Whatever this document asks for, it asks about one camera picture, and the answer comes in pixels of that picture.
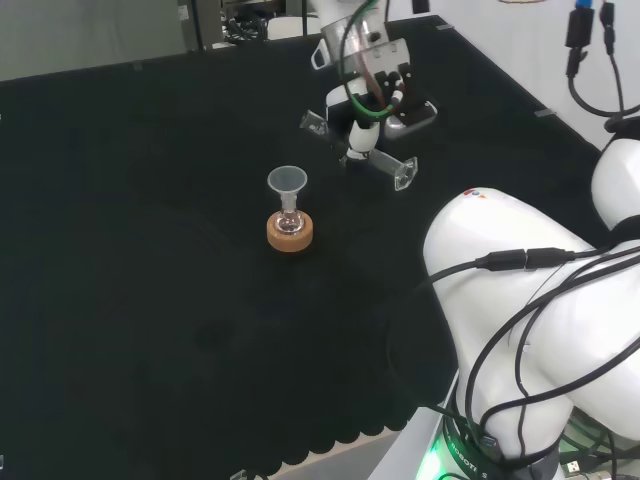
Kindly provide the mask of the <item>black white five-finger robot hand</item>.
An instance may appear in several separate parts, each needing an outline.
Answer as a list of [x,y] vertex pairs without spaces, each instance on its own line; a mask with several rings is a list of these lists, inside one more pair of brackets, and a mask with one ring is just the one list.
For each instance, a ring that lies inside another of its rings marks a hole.
[[341,42],[340,85],[326,96],[325,119],[343,157],[368,159],[380,139],[396,140],[431,123],[437,107],[418,85],[405,40],[355,48]]

